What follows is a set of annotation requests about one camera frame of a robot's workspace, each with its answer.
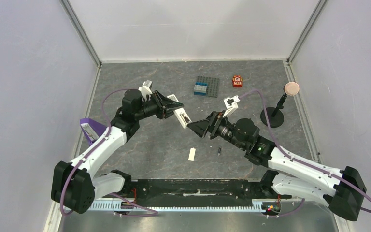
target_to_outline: gray stone surface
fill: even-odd
[[[193,94],[197,76],[220,78],[218,98]],[[243,78],[242,88],[233,88],[234,75]],[[252,88],[261,89],[268,106],[275,106],[288,82],[282,61],[204,61],[104,64],[90,118],[105,124],[100,105],[103,98],[119,88],[138,88],[145,80],[153,81],[152,90],[167,96],[175,94],[185,105],[192,121],[206,118],[211,111],[225,109],[223,99],[242,95]],[[112,95],[105,103],[109,117],[121,106],[123,92]],[[261,101],[257,94],[242,99],[239,109],[230,116],[231,122],[248,117],[270,139],[259,118]],[[273,131],[285,148],[311,158],[294,99],[288,97],[284,109],[285,122]],[[217,155],[222,147],[221,156]],[[188,161],[190,148],[196,148],[194,162]],[[83,141],[81,151],[88,148]],[[119,169],[133,178],[261,178],[264,167],[252,165],[244,152],[221,138],[201,139],[189,129],[183,129],[175,116],[159,120],[155,116],[140,122],[133,138],[118,149],[99,169],[97,175]]]

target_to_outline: gray floor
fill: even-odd
[[[196,96],[193,87],[198,75],[221,79],[218,98]],[[233,88],[231,78],[240,75],[242,88]],[[223,98],[241,95],[252,88],[263,91],[268,106],[275,106],[288,82],[282,61],[214,61],[104,64],[96,88],[90,118],[105,123],[100,104],[103,98],[119,88],[138,88],[145,80],[153,81],[153,90],[163,95],[175,94],[185,105],[191,120],[206,118],[213,110],[225,109]],[[121,106],[123,93],[116,93],[105,104],[113,117]],[[257,94],[244,98],[231,122],[248,117],[270,138],[259,119],[262,110]],[[280,143],[288,150],[311,158],[294,99],[289,97],[282,110],[284,124],[274,129]],[[252,165],[244,152],[221,138],[201,139],[183,129],[175,116],[159,120],[155,116],[140,122],[140,129],[99,169],[98,175],[119,169],[133,178],[261,178],[266,168]],[[221,156],[217,155],[222,147]],[[84,141],[81,151],[87,149]],[[188,161],[190,148],[196,148],[195,161]]]
[[[295,206],[283,202],[283,212]],[[73,213],[62,221],[60,232],[337,232],[333,214],[312,202],[289,217],[267,219],[260,213],[161,212],[157,217],[120,218],[112,212]]]

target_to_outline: robotic arm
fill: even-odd
[[[238,96],[225,98],[227,110],[213,111],[204,120],[189,123],[187,126],[201,138],[208,132],[210,139],[220,136],[245,151],[245,157],[255,165],[295,176],[290,177],[268,170],[261,180],[261,186],[262,191],[269,196],[292,195],[316,201],[328,206],[338,216],[356,221],[364,197],[342,181],[332,178],[332,175],[340,176],[366,192],[359,172],[348,166],[345,170],[340,170],[318,164],[281,147],[290,156],[287,157],[274,142],[259,135],[259,128],[251,119],[241,118],[236,123],[228,120],[238,108],[239,101]],[[324,174],[311,166],[326,170],[329,174]]]
[[[151,92],[151,86],[152,82],[146,81],[138,90],[127,90],[122,99],[122,106],[117,109],[111,121],[110,133],[107,135],[106,129],[81,155],[69,163],[61,161],[56,165],[52,182],[52,200],[60,202],[62,191],[66,188],[64,205],[81,214],[95,199],[121,191],[124,182],[131,180],[130,175],[119,170],[113,170],[97,178],[94,175],[100,166],[136,133],[140,127],[140,120],[153,115],[159,119],[168,118],[174,114],[174,110],[184,107],[182,103],[166,98],[158,91]],[[68,176],[76,166],[78,168],[65,187]]]

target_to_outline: gray lego baseplate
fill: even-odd
[[[218,97],[218,92],[220,89],[220,79],[216,77],[198,76],[196,82],[206,83],[207,90],[204,96],[207,97]]]

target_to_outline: metal corner post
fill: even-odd
[[[316,5],[314,11],[312,12],[311,17],[309,18],[308,22],[305,25],[297,43],[295,44],[294,48],[291,51],[291,54],[288,56],[288,64],[290,65],[294,60],[295,56],[298,54],[299,49],[302,47],[303,42],[305,41],[306,37],[308,37],[309,32],[311,31],[312,27],[315,24],[315,21],[319,17],[324,8],[325,4],[328,0],[319,0],[318,4]]]
[[[93,48],[92,43],[90,42],[85,30],[82,27],[82,24],[80,23],[79,19],[77,18],[76,13],[73,10],[73,7],[71,6],[69,0],[60,0],[60,3],[62,4],[63,8],[65,9],[66,13],[69,16],[69,19],[71,23],[73,24],[74,28],[76,29],[77,33],[79,34],[80,38],[82,39],[83,43],[85,44],[87,50],[89,51],[90,56],[92,57],[95,64],[100,67],[101,66],[101,60],[99,56],[97,55],[95,49]]]

